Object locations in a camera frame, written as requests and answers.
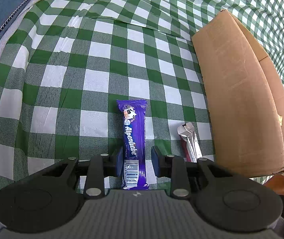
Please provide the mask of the brown cardboard box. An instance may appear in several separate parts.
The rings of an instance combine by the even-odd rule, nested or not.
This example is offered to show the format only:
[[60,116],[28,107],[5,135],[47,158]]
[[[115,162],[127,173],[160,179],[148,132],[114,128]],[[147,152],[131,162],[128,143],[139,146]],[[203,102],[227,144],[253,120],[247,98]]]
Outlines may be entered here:
[[192,37],[216,163],[246,177],[284,175],[284,87],[270,56],[227,10]]

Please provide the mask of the green white checkered cloth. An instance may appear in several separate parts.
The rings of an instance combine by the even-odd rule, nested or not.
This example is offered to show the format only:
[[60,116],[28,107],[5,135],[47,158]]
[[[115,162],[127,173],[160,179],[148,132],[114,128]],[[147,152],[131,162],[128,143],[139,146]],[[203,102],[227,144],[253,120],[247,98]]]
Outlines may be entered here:
[[145,99],[152,146],[183,155],[191,122],[215,156],[192,36],[227,9],[271,57],[284,85],[283,0],[37,0],[0,53],[0,189],[62,159],[89,160],[122,142],[120,99]]

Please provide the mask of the silver snack bar wrapper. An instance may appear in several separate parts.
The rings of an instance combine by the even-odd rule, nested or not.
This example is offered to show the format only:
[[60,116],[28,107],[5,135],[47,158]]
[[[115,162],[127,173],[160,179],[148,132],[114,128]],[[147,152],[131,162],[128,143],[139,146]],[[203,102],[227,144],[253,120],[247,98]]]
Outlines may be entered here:
[[188,162],[197,162],[203,155],[195,128],[191,122],[187,122],[177,128],[178,135],[182,140],[182,147]]

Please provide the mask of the purple Alpenliebe candy bar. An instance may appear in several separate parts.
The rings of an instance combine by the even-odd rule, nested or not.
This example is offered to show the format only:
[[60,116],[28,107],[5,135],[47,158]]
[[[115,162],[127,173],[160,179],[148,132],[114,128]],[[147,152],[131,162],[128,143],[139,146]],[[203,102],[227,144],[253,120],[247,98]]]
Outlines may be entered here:
[[124,189],[147,190],[145,115],[147,101],[117,100],[123,114]]

